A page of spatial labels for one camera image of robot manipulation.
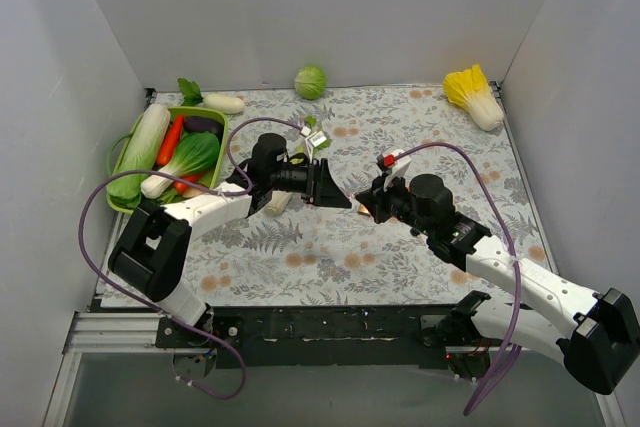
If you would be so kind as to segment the brass padlock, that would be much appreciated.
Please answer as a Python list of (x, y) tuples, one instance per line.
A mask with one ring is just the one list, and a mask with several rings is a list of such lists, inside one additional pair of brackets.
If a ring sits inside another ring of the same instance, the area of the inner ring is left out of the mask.
[(360, 204), (357, 208), (357, 213), (361, 214), (361, 215), (365, 215), (365, 216), (370, 216), (371, 213), (369, 212), (369, 210), (363, 205)]

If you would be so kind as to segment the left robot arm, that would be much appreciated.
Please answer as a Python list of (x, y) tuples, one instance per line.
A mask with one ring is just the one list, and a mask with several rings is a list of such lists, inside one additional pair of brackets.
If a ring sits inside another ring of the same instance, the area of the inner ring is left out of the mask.
[(311, 205), (348, 209), (351, 202), (332, 179), (328, 161), (291, 162), (284, 137), (259, 136), (251, 157), (220, 185), (220, 195), (202, 194), (166, 207), (145, 202), (133, 212), (108, 261), (109, 270), (163, 312), (180, 320), (178, 334), (193, 347), (213, 333), (207, 304), (182, 279), (189, 244), (230, 221), (247, 218), (275, 191), (298, 194)]

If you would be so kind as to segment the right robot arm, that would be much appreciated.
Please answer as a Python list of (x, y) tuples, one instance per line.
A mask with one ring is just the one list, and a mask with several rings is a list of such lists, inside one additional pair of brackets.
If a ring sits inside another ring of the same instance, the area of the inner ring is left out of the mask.
[(579, 286), (528, 259), (514, 269), (502, 241), (455, 209), (440, 177), (378, 177), (356, 199), (376, 223), (399, 220), (425, 235), (440, 260), (512, 294), (525, 309), (513, 341), (562, 363), (591, 391), (612, 393), (638, 359), (639, 321), (628, 296)]

